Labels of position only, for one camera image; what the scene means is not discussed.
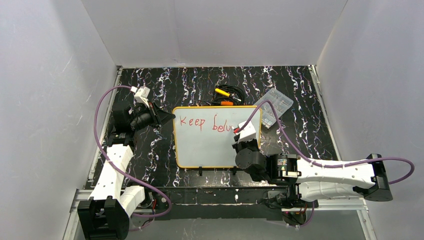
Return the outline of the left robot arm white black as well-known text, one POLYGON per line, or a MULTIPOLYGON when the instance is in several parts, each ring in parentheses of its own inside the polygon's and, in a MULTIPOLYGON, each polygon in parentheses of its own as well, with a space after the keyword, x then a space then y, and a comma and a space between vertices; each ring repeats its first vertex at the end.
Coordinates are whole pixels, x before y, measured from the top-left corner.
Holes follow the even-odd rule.
POLYGON ((94 190, 77 207, 87 240, 124 240, 128 236, 131 215, 146 199, 144 183, 122 188, 133 157, 135 133, 146 127, 160 128, 176 117, 150 101, 131 107, 122 100, 112 106, 111 114, 113 129, 102 150, 105 163, 94 190))

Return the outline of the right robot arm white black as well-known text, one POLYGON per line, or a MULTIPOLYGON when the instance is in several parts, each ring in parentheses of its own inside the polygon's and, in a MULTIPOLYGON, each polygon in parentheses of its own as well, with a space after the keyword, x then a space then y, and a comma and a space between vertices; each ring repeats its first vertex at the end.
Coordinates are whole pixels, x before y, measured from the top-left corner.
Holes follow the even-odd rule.
POLYGON ((362 197, 373 202, 393 200, 382 161, 365 159, 344 163, 306 160, 295 154, 264 155, 256 138, 234 137, 235 165, 254 182, 288 187, 296 198, 312 203, 319 199, 362 197))

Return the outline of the clear plastic screw box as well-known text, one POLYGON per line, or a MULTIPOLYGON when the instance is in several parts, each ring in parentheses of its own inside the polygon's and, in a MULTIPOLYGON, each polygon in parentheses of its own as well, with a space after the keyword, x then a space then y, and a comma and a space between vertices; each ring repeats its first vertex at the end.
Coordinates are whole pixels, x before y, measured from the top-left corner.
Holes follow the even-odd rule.
MULTIPOLYGON (((278 91, 274 87, 268 90, 255 103, 255 105, 259 105, 264 101, 270 101, 272 103, 278 118, 280 118, 286 111, 288 111, 294 103, 292 99, 288 98, 286 95, 284 95, 282 92, 278 91)), ((261 123, 264 127, 269 129, 277 122, 277 119, 269 104, 265 103, 260 108, 262 109, 261 123)))

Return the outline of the whiteboard with yellow frame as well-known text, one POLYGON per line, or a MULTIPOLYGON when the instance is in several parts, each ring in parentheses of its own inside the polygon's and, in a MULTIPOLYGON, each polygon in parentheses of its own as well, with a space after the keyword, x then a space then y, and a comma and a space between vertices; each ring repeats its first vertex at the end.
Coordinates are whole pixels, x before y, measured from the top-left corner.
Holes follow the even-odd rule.
POLYGON ((248 106, 179 106, 173 109, 176 163, 180 168, 233 168, 234 129, 250 120, 260 139, 262 111, 248 106))

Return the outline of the orange handled tool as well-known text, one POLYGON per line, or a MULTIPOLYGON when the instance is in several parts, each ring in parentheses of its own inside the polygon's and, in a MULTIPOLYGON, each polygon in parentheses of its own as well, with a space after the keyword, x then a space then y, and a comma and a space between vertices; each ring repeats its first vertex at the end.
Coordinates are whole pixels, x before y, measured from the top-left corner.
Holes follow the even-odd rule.
POLYGON ((220 105, 229 107, 229 106, 234 106, 234 103, 232 101, 221 101, 220 105))

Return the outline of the yellow handled tool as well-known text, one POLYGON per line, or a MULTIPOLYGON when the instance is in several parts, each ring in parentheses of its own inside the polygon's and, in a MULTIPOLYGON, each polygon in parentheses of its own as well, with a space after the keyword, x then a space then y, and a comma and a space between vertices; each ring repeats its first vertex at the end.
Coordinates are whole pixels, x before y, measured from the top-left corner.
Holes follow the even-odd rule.
POLYGON ((215 88, 214 91, 215 91, 215 93, 217 93, 217 94, 219 94, 221 96, 224 96, 226 98, 229 98, 231 96, 231 94, 229 92, 226 92, 226 91, 224 91, 222 89, 219 89, 219 88, 215 88))

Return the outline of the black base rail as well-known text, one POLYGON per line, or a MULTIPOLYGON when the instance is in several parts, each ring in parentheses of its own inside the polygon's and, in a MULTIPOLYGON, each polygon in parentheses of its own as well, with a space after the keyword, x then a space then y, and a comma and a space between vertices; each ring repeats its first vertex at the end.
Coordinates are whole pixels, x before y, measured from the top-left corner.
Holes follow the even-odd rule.
POLYGON ((265 219, 281 221, 286 213, 317 209, 286 187, 162 187, 169 213, 158 221, 181 219, 265 219))

